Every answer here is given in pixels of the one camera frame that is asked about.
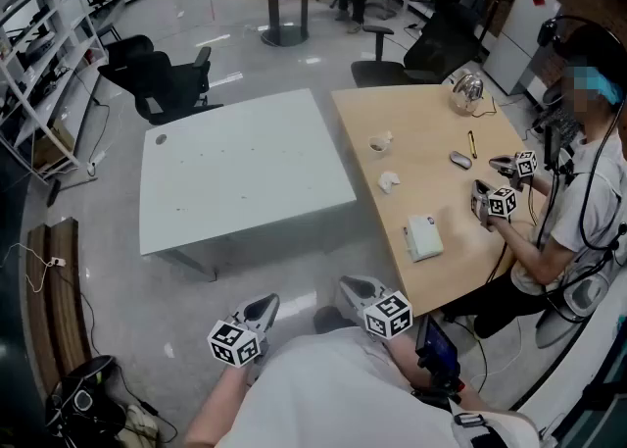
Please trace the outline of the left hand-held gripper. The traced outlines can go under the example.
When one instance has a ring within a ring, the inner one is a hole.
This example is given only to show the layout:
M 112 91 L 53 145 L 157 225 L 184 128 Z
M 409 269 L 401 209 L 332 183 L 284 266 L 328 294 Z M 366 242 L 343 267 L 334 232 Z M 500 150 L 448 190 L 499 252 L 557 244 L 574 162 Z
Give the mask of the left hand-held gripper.
M 247 382 L 247 372 L 264 359 L 267 334 L 280 307 L 276 293 L 241 302 L 225 320 L 218 320 L 207 337 L 213 357 L 224 365 L 220 380 Z

